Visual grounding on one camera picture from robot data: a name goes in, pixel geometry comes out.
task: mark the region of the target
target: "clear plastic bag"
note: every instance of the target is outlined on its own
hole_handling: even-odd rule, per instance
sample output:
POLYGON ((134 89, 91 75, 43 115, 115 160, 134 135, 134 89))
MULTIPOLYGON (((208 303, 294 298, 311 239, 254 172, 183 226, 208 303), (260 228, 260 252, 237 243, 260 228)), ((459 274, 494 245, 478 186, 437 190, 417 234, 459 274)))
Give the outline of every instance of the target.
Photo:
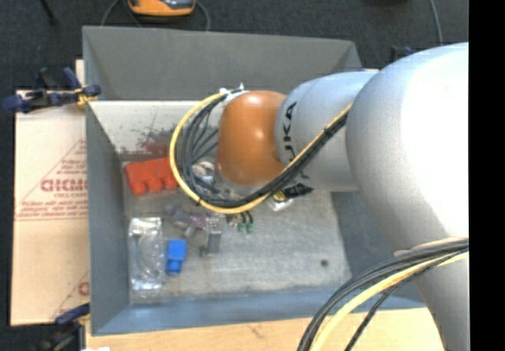
POLYGON ((165 279, 164 240, 161 218, 131 218, 129 264, 134 295, 150 295, 165 279))

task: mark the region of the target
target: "blue clamp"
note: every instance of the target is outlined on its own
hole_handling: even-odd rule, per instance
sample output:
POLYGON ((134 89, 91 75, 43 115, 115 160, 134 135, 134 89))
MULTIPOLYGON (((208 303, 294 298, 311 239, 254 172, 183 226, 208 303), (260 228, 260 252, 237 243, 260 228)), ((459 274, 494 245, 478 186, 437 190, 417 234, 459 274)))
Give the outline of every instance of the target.
POLYGON ((186 258, 187 243, 182 239, 170 239, 166 245, 165 272, 170 275, 179 274, 182 270, 182 262, 186 258))
POLYGON ((35 80, 35 89, 27 92, 24 97, 21 95, 5 97, 2 100, 3 109, 14 113, 29 113, 34 110, 71 103, 83 106, 86 101, 96 99, 102 92, 102 88, 98 84, 83 87, 74 71, 69 67, 64 68, 62 73, 65 77, 65 91, 49 92, 49 85, 54 84, 54 80, 48 74, 47 69, 42 68, 35 80))

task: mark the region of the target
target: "yellow cable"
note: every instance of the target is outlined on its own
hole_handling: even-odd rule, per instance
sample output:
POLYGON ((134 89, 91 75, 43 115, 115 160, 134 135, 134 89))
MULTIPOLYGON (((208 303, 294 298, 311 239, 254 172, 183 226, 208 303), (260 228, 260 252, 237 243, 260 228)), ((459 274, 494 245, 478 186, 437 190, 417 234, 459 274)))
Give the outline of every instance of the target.
MULTIPOLYGON (((452 257, 451 259, 448 259, 442 263, 440 263, 437 267, 442 266, 444 264, 449 264, 453 263, 454 261, 461 260, 465 257, 468 256, 468 252, 457 255, 452 257)), ((433 263, 434 261, 441 260, 445 256, 441 256, 438 259, 433 259, 433 260, 428 260, 424 261, 423 263, 417 264, 412 267, 408 267, 405 270, 402 270, 396 274, 390 275, 389 277, 385 278, 384 280, 377 282, 375 285, 370 286, 367 288, 365 291, 359 293, 357 296, 355 296, 353 299, 351 299, 349 302, 344 304, 330 319, 330 321, 324 326, 324 328, 316 335, 316 338, 314 339, 314 342, 312 344, 312 347, 310 348, 311 351, 320 351, 321 348, 323 347, 323 344, 327 341, 330 333, 335 329, 337 324, 339 324, 344 317, 349 315, 355 308, 357 308, 360 304, 366 302, 368 299, 371 297, 377 295, 378 293, 391 288, 392 286, 400 283, 404 279, 408 278, 409 276, 417 273, 418 271, 422 270, 423 268, 427 267, 429 264, 433 263)))
MULTIPOLYGON (((209 103, 223 97, 224 95, 229 94, 228 91, 221 92, 221 93, 216 93, 215 95, 211 95, 207 97, 206 99, 202 100, 198 104, 196 104, 191 110, 189 110, 185 116, 179 121, 178 125, 175 127, 174 133, 172 135, 172 139, 170 140, 170 146, 169 146, 169 156, 170 156, 170 167, 172 169, 172 172, 174 173, 175 179, 177 180, 177 183, 181 187, 182 191, 184 191, 190 198, 192 198, 194 201, 196 201, 198 204, 202 205, 203 207, 206 207, 210 211, 218 212, 220 214, 240 214, 241 212, 246 212, 252 208, 254 208, 256 205, 260 204, 264 200, 268 198, 270 193, 264 194, 263 196, 260 196, 244 205, 241 205, 240 207, 233 207, 233 208, 224 208, 224 207, 218 207, 213 204, 208 203, 207 201, 204 201, 200 198, 200 196, 195 193, 194 191, 191 190, 191 188, 185 183, 184 179, 179 173, 179 170, 177 168, 177 163, 175 160, 175 146, 177 143, 177 139, 179 134, 182 131, 182 128, 184 124, 191 118, 192 115, 194 115, 197 111, 201 110, 205 106, 207 106, 209 103)), ((347 113, 349 113, 349 110, 352 106, 352 103, 349 104, 344 110, 340 112, 339 115, 337 115, 333 120, 331 120, 327 124, 327 128, 331 127, 334 123, 336 123, 340 118, 345 116, 347 113)), ((315 142, 317 139, 319 139, 324 133, 326 129, 323 129, 322 131, 317 134, 317 136, 306 146, 304 149, 293 159, 291 162, 284 168, 282 171, 283 173, 288 170, 291 165, 293 165, 297 160, 299 160, 300 157, 302 157, 307 150, 310 148, 313 142, 315 142)))

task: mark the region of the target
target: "cardboard sheet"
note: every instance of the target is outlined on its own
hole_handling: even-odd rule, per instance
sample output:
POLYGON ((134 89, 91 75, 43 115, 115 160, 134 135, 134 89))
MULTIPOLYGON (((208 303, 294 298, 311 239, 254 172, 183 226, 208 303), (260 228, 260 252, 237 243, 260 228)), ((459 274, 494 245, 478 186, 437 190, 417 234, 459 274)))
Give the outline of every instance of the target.
POLYGON ((85 137, 76 105, 16 116, 13 326, 52 322, 89 300, 85 137))

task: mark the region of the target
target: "clamp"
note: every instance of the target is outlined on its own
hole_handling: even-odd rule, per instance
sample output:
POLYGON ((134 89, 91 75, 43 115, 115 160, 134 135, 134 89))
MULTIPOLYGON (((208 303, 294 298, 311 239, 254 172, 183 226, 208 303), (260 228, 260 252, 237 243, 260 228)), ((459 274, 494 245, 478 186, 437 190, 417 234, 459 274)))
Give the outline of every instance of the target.
POLYGON ((83 87, 70 67, 64 68, 62 73, 65 77, 66 90, 50 91, 49 86, 55 84, 54 80, 47 72, 47 68, 42 68, 37 74, 35 89, 25 93, 24 96, 15 94, 5 97, 2 101, 4 110, 26 114, 34 110, 71 103, 84 108, 87 101, 97 99, 102 92, 98 84, 83 87))

